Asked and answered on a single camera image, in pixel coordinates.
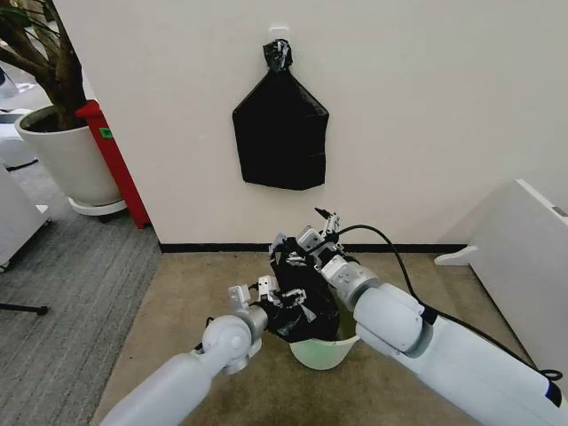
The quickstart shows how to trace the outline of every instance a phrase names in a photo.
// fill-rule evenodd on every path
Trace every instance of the trash can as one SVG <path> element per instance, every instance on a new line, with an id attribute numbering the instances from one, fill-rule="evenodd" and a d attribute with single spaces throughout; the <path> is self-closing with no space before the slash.
<path id="1" fill-rule="evenodd" d="M 290 344 L 290 350 L 294 357 L 313 370 L 329 370 L 337 367 L 359 340 L 359 336 L 355 334 L 357 323 L 352 312 L 349 312 L 337 298 L 335 298 L 335 301 L 339 307 L 340 315 L 337 340 L 327 342 L 320 339 L 310 339 Z"/>

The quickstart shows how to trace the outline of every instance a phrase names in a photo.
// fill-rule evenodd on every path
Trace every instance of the hanging black bag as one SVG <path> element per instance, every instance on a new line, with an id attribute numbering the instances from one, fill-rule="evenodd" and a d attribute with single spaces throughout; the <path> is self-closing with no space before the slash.
<path id="1" fill-rule="evenodd" d="M 329 112 L 290 74 L 286 40 L 264 46 L 268 74 L 233 111 L 245 182 L 304 190 L 326 176 Z"/>

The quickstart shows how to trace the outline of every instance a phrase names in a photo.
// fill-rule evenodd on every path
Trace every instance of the black cable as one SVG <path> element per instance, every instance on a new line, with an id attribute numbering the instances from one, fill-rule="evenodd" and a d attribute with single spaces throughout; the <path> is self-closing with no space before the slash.
<path id="1" fill-rule="evenodd" d="M 429 308 L 431 310 L 433 310 L 437 315 L 440 315 L 444 318 L 447 318 L 448 320 L 451 320 L 459 325 L 461 325 L 462 327 L 467 328 L 469 331 L 472 331 L 473 333 L 476 333 L 477 335 L 481 335 L 485 340 L 493 343 L 495 346 L 497 346 L 499 349 L 501 349 L 502 351 L 505 351 L 508 353 L 508 355 L 510 355 L 511 357 L 513 357 L 514 359 L 516 359 L 519 362 L 522 362 L 523 364 L 525 364 L 527 367 L 531 368 L 532 370 L 536 371 L 537 373 L 545 376 L 547 379 L 549 379 L 550 381 L 557 381 L 560 380 L 564 377 L 564 375 L 562 374 L 562 372 L 557 371 L 557 370 L 551 370 L 551 369 L 543 369 L 543 370 L 538 370 L 537 368 L 531 366 L 530 364 L 528 364 L 526 361 L 524 361 L 523 359 L 521 359 L 518 355 L 516 355 L 511 349 L 509 349 L 507 346 L 505 346 L 504 344 L 502 344 L 501 342 L 498 342 L 497 340 L 495 340 L 494 338 L 492 338 L 490 335 L 488 335 L 487 333 L 481 331 L 480 329 L 478 329 L 477 327 L 472 326 L 471 324 L 455 318 L 453 315 L 450 315 L 449 313 L 445 313 L 442 312 L 428 304 L 426 304 L 425 302 L 423 302 L 421 300 L 421 298 L 416 294 L 416 292 L 414 291 L 414 287 L 412 285 L 412 282 L 410 281 L 410 277 L 408 276 L 408 272 L 406 271 L 406 267 L 404 262 L 402 261 L 402 257 L 400 256 L 396 246 L 392 243 L 391 240 L 389 240 L 389 238 L 381 231 L 379 231 L 378 229 L 374 228 L 373 226 L 369 226 L 369 225 L 353 225 L 353 226 L 348 226 L 347 228 L 342 229 L 341 231 L 339 231 L 338 233 L 334 233 L 334 236 L 339 236 L 343 233 L 347 233 L 349 231 L 353 231 L 355 229 L 367 229 L 368 231 L 372 231 L 374 233 L 377 233 L 378 235 L 381 236 L 381 238 L 383 238 L 383 240 L 386 241 L 386 243 L 388 244 L 388 246 L 390 247 L 390 249 L 392 250 L 392 252 L 394 253 L 394 256 L 397 258 L 398 261 L 398 265 L 400 266 L 400 270 L 402 271 L 402 274 L 405 277 L 405 282 L 406 282 L 406 286 L 408 287 L 408 291 L 409 293 L 412 295 L 412 297 L 414 299 L 416 299 L 418 301 L 419 304 L 421 304 L 422 306 L 424 306 L 425 308 Z M 312 253 L 314 250 L 319 249 L 320 247 L 324 246 L 327 243 L 327 241 L 324 241 L 322 243 L 320 243 L 318 246 L 312 248 L 311 250 L 309 250 L 307 252 L 307 254 Z"/>

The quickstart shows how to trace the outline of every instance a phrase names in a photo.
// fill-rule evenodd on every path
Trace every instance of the plant pot base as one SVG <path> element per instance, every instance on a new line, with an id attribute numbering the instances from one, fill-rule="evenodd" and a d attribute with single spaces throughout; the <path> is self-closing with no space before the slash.
<path id="1" fill-rule="evenodd" d="M 124 200 L 119 200 L 117 202 L 113 202 L 112 204 L 106 204 L 104 206 L 90 206 L 89 204 L 77 202 L 73 200 L 71 197 L 68 197 L 68 199 L 69 199 L 69 204 L 71 204 L 73 210 L 85 216 L 112 215 L 117 211 L 126 209 L 126 203 L 124 202 Z"/>

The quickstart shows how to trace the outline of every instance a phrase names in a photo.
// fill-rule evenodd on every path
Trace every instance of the beige carpet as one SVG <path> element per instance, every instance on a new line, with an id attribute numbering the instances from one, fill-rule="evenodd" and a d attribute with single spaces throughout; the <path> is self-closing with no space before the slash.
<path id="1" fill-rule="evenodd" d="M 523 354 L 466 267 L 436 268 L 433 256 L 403 255 L 416 291 Z M 392 255 L 358 255 L 383 281 L 403 280 Z M 263 254 L 164 255 L 92 424 L 171 356 L 190 351 L 208 316 L 228 313 L 226 290 L 270 273 Z M 237 375 L 218 376 L 187 425 L 473 425 L 466 414 L 403 367 L 357 343 L 339 367 L 315 372 L 286 343 L 265 334 L 263 349 Z"/>

